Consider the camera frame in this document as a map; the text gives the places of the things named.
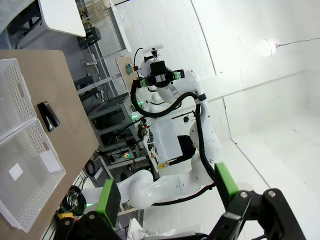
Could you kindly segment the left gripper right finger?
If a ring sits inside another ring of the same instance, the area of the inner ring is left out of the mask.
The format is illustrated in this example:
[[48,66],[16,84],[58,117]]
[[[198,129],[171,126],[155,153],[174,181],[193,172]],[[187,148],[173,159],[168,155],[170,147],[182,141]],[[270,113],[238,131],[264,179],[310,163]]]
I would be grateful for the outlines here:
[[304,240],[306,237],[282,191],[263,194],[239,189],[224,163],[216,163],[215,184],[225,208],[209,240],[236,240],[248,221],[257,222],[267,240]]

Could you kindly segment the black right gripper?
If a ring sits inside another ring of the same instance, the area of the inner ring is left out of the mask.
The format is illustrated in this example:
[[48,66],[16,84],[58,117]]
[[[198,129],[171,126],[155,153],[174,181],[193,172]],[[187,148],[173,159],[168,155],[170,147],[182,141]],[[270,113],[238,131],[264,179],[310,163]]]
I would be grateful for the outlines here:
[[157,61],[150,64],[150,74],[147,77],[139,77],[136,79],[138,88],[146,88],[148,86],[156,86],[164,88],[173,80],[185,78],[183,69],[169,70],[164,61]]

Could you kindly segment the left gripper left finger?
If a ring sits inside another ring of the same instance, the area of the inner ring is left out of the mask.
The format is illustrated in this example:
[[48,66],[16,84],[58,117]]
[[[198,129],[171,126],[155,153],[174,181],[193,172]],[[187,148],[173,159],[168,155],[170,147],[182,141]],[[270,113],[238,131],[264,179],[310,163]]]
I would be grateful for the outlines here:
[[121,194],[112,179],[106,180],[97,208],[75,220],[73,217],[62,218],[56,227],[57,240],[119,240],[116,233]]

